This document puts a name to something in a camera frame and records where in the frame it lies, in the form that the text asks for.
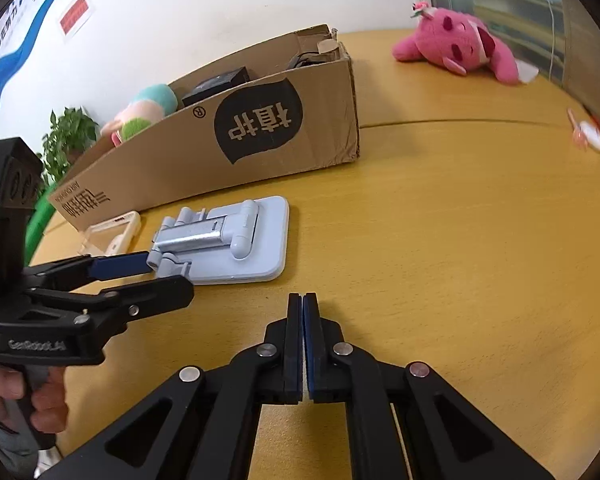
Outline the person left hand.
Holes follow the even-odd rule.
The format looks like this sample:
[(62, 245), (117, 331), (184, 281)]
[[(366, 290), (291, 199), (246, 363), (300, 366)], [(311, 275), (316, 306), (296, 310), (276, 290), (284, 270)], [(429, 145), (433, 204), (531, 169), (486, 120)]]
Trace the person left hand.
[[(30, 421), (43, 434), (60, 434), (67, 427), (69, 407), (65, 374), (65, 367), (51, 367), (46, 383), (32, 393), (34, 412)], [(16, 430), (17, 426), (8, 414), (6, 402), (20, 400), (25, 393), (23, 376), (16, 370), (0, 366), (0, 423), (11, 430)]]

